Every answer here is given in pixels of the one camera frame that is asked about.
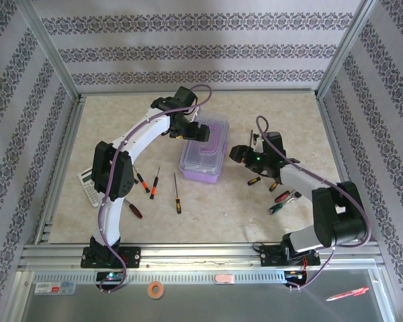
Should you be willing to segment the chrome ratchet wrench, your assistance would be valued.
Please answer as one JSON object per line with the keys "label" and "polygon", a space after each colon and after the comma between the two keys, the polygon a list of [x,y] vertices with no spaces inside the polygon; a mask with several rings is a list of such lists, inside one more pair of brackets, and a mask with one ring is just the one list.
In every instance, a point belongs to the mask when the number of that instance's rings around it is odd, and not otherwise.
{"label": "chrome ratchet wrench", "polygon": [[284,200],[282,200],[282,201],[280,202],[280,204],[286,205],[287,203],[289,203],[289,202],[291,202],[291,201],[293,201],[293,200],[299,199],[301,196],[302,196],[302,194],[301,194],[300,192],[298,192],[298,191],[296,191],[296,190],[293,190],[293,191],[289,194],[289,196],[287,196]]}

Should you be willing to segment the orange black precision screwdriver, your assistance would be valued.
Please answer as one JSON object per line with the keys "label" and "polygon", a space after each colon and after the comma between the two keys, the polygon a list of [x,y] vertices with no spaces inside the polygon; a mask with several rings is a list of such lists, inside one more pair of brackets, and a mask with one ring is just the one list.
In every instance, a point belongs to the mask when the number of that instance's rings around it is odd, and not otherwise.
{"label": "orange black precision screwdriver", "polygon": [[154,178],[154,182],[153,182],[153,185],[152,185],[152,190],[151,190],[151,193],[150,193],[150,199],[151,200],[153,200],[155,198],[155,195],[156,195],[156,190],[157,190],[157,185],[158,185],[158,181],[159,181],[159,172],[160,172],[160,170],[161,170],[161,167],[159,166],[158,170],[157,170],[157,173],[156,173],[156,176]]}

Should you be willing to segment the thin orange black screwdriver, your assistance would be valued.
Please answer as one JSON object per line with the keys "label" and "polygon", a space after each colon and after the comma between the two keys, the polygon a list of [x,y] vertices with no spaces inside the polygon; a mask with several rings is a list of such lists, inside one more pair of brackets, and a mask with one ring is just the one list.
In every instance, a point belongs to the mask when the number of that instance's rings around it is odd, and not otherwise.
{"label": "thin orange black screwdriver", "polygon": [[138,181],[142,184],[142,186],[143,186],[145,192],[146,192],[146,193],[150,193],[150,189],[149,189],[148,185],[146,184],[146,182],[144,181],[142,175],[137,171],[137,169],[135,168],[135,166],[133,166],[133,168],[134,168],[134,171],[135,171],[136,176],[137,176],[137,178],[138,178]]}

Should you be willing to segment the long yellow black screwdriver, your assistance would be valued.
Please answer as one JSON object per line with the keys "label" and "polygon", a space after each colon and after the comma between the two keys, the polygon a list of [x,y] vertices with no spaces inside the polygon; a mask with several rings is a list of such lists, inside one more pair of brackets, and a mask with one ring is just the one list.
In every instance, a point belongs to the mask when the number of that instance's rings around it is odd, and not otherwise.
{"label": "long yellow black screwdriver", "polygon": [[179,198],[179,191],[178,191],[178,187],[177,187],[177,176],[175,173],[173,173],[173,178],[174,178],[174,185],[175,185],[175,194],[176,194],[176,198],[175,198],[175,202],[176,202],[176,211],[178,214],[181,214],[182,210],[181,210],[181,199]]}

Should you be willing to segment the small red black screwdriver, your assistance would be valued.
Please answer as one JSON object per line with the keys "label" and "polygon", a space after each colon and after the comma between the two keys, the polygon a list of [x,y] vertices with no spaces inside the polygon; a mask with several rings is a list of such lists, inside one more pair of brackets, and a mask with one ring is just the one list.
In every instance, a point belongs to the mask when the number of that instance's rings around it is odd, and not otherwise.
{"label": "small red black screwdriver", "polygon": [[138,218],[138,219],[142,219],[142,213],[138,210],[138,208],[132,204],[130,201],[128,200],[124,200],[124,202],[127,204],[129,210],[131,210],[131,212]]}

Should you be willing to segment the white calculator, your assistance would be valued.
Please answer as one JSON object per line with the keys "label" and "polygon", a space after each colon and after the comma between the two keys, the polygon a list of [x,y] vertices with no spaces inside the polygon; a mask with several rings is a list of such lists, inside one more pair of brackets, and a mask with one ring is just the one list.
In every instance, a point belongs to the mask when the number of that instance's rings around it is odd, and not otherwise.
{"label": "white calculator", "polygon": [[91,175],[92,175],[92,169],[88,168],[78,173],[77,176],[91,205],[94,208],[97,208],[99,206],[99,197],[97,191],[94,189],[94,182],[91,178]]}

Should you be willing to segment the grey metal plate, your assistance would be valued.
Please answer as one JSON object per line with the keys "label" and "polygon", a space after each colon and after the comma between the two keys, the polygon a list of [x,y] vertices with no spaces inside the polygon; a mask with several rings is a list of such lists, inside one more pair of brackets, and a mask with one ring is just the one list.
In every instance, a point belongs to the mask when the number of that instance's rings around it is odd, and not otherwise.
{"label": "grey metal plate", "polygon": [[[35,295],[25,283],[11,320],[17,322],[397,322],[373,269],[324,271],[304,290],[282,284],[163,284],[151,299],[149,284],[128,284],[110,295],[77,284],[72,295]],[[356,297],[326,299],[368,286]]]}

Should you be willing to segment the red pen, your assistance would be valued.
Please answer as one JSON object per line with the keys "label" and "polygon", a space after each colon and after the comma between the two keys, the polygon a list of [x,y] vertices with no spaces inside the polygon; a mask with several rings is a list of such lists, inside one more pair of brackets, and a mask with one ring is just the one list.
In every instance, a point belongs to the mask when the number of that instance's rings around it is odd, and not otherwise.
{"label": "red pen", "polygon": [[326,299],[326,301],[330,302],[330,301],[336,301],[336,300],[339,300],[339,299],[343,299],[343,298],[346,298],[346,297],[356,297],[356,296],[365,294],[368,290],[369,290],[368,286],[364,286],[362,288],[356,288],[356,289],[350,290],[348,292],[344,292],[344,293],[341,293],[341,294],[336,294],[336,295],[333,295],[331,297],[328,297]]}

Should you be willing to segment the orange tape roll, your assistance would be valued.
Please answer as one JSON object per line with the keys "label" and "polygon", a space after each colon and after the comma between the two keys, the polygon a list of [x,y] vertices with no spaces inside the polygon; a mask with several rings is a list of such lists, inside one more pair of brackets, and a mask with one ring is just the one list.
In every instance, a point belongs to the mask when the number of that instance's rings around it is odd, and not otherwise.
{"label": "orange tape roll", "polygon": [[158,300],[164,295],[165,287],[159,281],[153,281],[148,285],[147,294],[151,299]]}

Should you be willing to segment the white label card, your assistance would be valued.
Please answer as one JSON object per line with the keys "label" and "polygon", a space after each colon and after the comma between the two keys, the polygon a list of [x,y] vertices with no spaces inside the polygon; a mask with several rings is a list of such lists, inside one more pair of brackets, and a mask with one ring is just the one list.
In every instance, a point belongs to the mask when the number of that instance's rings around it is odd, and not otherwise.
{"label": "white label card", "polygon": [[77,285],[74,282],[39,282],[34,289],[35,295],[72,295]]}

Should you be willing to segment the short aluminium frame rail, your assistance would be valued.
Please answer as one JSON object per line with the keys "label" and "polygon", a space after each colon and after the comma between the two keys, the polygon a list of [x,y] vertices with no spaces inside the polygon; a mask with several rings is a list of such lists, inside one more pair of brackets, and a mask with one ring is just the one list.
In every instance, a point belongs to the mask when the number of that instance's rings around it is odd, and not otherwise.
{"label": "short aluminium frame rail", "polygon": [[[311,89],[257,89],[257,90],[213,90],[213,94],[309,94],[312,96],[316,95],[315,90]],[[103,93],[82,93],[81,98],[88,97],[114,97],[114,96],[141,96],[141,95],[154,95],[155,97],[160,96],[173,96],[174,91],[159,91],[159,92],[103,92]]]}

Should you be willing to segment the aluminium side frame rail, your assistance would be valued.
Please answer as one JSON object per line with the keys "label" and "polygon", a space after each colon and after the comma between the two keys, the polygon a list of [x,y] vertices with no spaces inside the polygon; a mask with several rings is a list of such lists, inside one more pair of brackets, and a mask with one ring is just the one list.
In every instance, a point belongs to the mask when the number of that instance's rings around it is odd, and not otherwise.
{"label": "aluminium side frame rail", "polygon": [[353,182],[351,182],[351,179],[349,178],[349,173],[347,172],[347,167],[343,161],[343,156],[341,154],[340,144],[337,141],[337,136],[330,122],[330,117],[328,116],[328,111],[326,110],[325,104],[320,99],[316,99],[316,103],[320,110],[320,115],[326,130],[334,162],[339,174],[340,183],[351,183],[350,189],[347,191],[347,194],[339,191],[339,196],[344,198],[345,202],[348,204],[347,209],[353,211],[353,215],[345,217],[345,223],[358,223],[359,225],[357,227],[363,228],[364,233],[363,237],[359,238],[357,241],[343,243],[339,246],[341,248],[362,247],[371,239],[371,224],[361,203],[361,197],[359,196],[358,188]]}
{"label": "aluminium side frame rail", "polygon": [[84,98],[79,97],[69,113],[68,122],[66,123],[63,137],[60,141],[57,158],[54,164],[54,170],[52,171],[52,176],[48,184],[46,199],[42,206],[41,216],[36,229],[36,234],[33,239],[34,245],[40,245],[43,242],[48,242],[48,238],[44,239],[45,228],[47,226],[47,222],[52,220],[60,199],[62,186],[64,184],[66,171],[69,165],[69,160],[80,124],[84,104]]}

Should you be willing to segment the wide aluminium base rail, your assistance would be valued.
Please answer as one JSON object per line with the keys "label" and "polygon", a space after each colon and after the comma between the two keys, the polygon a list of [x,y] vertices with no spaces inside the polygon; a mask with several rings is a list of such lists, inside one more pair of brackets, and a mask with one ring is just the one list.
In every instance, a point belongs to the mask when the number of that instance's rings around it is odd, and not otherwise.
{"label": "wide aluminium base rail", "polygon": [[[40,244],[23,248],[20,270],[76,270],[80,267],[84,244]],[[139,244],[141,270],[225,270],[258,268],[261,256],[251,244]],[[361,248],[337,248],[331,268],[372,268],[384,266],[377,243]]]}

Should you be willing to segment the aluminium frame post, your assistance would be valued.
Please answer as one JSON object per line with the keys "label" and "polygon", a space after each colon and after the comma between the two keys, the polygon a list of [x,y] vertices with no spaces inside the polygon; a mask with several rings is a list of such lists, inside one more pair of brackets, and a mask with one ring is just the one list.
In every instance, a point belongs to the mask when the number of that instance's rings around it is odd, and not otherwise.
{"label": "aluminium frame post", "polygon": [[78,100],[80,97],[80,92],[68,71],[58,49],[54,45],[49,33],[47,32],[40,16],[38,15],[32,0],[14,0],[18,9],[21,11],[24,19],[29,25],[31,31],[35,35],[39,45],[44,51],[47,59],[49,59],[53,68],[57,72],[57,75],[64,85],[67,93],[71,96],[73,100]]}
{"label": "aluminium frame post", "polygon": [[335,76],[339,72],[342,63],[351,51],[353,44],[356,42],[359,33],[363,29],[366,21],[369,19],[373,8],[378,0],[361,0],[348,29],[346,30],[339,46],[330,61],[324,76],[322,77],[315,92],[316,100],[319,101],[323,98],[333,82]]}

